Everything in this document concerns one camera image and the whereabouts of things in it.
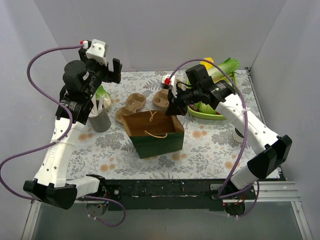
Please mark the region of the brown green paper bag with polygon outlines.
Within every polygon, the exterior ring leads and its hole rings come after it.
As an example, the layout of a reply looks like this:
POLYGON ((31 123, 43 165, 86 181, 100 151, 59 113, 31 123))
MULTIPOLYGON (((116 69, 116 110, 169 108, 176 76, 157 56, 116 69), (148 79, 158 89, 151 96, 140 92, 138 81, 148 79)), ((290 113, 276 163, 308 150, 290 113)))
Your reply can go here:
POLYGON ((122 116, 125 132, 141 159, 180 151, 185 130, 175 115, 164 110, 136 112, 122 116))

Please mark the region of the brown pulp cup carrier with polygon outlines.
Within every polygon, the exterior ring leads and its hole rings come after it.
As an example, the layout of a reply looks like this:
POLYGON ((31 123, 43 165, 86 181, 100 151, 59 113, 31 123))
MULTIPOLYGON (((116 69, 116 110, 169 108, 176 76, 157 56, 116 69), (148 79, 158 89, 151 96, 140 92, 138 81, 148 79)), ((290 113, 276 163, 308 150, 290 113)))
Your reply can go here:
POLYGON ((115 120, 122 124, 123 116, 129 116, 139 112, 145 105, 147 98, 140 93, 132 93, 125 101, 125 106, 121 107, 115 114, 115 120))

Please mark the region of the white paper coffee cup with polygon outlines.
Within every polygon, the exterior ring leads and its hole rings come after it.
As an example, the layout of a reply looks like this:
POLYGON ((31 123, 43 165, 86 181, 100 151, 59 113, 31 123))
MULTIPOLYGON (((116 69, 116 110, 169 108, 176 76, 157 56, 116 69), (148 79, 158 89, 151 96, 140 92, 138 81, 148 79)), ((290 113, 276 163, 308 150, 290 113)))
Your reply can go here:
POLYGON ((232 133, 232 139, 233 141, 238 144, 240 147, 243 145, 244 138, 240 135, 238 135, 236 132, 232 133))

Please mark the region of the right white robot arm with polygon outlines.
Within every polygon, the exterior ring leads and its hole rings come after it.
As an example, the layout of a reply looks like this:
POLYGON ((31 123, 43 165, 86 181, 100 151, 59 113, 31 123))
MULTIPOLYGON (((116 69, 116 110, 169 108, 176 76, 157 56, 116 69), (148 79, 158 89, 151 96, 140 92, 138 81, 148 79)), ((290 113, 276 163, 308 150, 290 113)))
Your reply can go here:
POLYGON ((244 97, 230 79, 213 82, 205 66, 198 64, 186 71, 189 83, 181 89, 173 74, 161 79, 161 86, 168 89, 168 116, 185 115, 191 104, 202 102, 210 105, 223 115, 243 136, 246 144, 253 149, 255 157, 240 170, 231 170, 221 187, 217 198, 237 199, 257 180, 268 177, 288 157, 292 139, 280 136, 260 121, 245 106, 244 97))

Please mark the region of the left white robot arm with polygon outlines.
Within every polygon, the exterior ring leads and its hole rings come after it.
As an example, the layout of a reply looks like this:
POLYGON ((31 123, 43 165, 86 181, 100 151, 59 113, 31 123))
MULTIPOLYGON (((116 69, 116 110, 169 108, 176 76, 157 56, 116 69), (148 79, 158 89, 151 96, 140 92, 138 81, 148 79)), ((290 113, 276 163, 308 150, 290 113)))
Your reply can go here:
POLYGON ((94 106, 92 98, 96 91, 103 82, 118 84, 121 81, 122 64, 117 58, 112 63, 112 71, 95 59, 73 60, 65 65, 51 145, 34 178, 23 185, 30 196, 65 210, 85 195, 90 194, 95 200, 106 196, 101 177, 87 175, 67 180, 66 174, 77 140, 94 106))

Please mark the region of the small bok choy toy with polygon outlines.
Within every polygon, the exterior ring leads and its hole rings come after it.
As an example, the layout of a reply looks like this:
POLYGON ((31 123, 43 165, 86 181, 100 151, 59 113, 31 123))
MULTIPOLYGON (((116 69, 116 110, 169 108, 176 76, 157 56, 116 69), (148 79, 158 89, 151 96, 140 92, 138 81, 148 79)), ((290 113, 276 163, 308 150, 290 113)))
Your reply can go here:
POLYGON ((103 102, 103 107, 109 111, 111 109, 111 105, 112 105, 112 101, 110 98, 110 95, 108 94, 108 92, 104 89, 104 87, 102 85, 99 86, 99 88, 97 89, 95 96, 96 99, 98 100, 100 96, 104 95, 104 102, 103 102))

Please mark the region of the green plastic basket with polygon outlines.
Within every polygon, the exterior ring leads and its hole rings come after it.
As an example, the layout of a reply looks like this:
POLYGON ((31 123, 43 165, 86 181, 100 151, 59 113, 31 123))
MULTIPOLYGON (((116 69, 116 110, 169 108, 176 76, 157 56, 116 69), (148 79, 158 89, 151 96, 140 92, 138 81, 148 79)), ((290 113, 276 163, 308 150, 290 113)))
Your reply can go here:
POLYGON ((215 120, 215 121, 221 121, 221 120, 225 120, 226 118, 220 114, 219 112, 217 112, 216 114, 205 114, 205 113, 201 113, 198 110, 198 106, 200 103, 196 103, 196 104, 191 104, 188 106, 188 112, 191 116, 194 116, 196 118, 200 118, 200 119, 205 119, 205 120, 215 120))

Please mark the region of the yellow leafy vegetable toy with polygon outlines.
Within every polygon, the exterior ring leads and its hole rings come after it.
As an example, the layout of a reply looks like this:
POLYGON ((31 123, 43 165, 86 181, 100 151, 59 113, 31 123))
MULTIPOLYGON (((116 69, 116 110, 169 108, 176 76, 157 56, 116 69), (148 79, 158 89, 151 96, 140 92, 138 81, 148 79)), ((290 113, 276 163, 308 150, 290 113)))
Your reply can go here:
POLYGON ((212 65, 212 63, 214 63, 214 60, 213 60, 211 57, 206 57, 206 58, 204 58, 204 60, 201 61, 200 63, 201 63, 202 65, 204 65, 207 70, 209 70, 209 69, 211 69, 211 68, 214 67, 214 66, 212 65))

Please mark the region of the grey straw holder cup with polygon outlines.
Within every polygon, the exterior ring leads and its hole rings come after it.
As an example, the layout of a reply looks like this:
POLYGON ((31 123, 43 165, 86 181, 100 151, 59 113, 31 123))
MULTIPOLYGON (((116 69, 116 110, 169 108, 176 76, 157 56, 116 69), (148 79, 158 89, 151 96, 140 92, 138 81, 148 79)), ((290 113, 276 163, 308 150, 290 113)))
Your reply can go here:
POLYGON ((105 108, 97 116, 90 114, 88 120, 97 133, 104 133, 111 127, 111 120, 105 108))

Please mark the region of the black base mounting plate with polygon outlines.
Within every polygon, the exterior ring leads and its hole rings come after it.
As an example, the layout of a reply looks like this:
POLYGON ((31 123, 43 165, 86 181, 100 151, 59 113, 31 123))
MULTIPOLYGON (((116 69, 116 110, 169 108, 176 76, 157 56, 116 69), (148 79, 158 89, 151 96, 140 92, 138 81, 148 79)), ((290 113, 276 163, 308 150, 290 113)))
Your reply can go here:
POLYGON ((126 210, 204 209, 223 211, 212 187, 222 179, 108 179, 92 197, 108 198, 126 210))

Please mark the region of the aluminium frame rail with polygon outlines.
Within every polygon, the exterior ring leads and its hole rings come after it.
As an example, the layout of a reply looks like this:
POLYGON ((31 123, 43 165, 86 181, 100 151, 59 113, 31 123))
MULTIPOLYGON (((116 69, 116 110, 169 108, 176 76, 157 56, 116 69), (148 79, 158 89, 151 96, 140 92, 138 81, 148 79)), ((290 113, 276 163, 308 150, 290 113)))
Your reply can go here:
POLYGON ((81 199, 64 210, 31 204, 24 240, 310 240, 292 181, 261 181, 244 200, 225 199, 223 211, 133 209, 81 199))

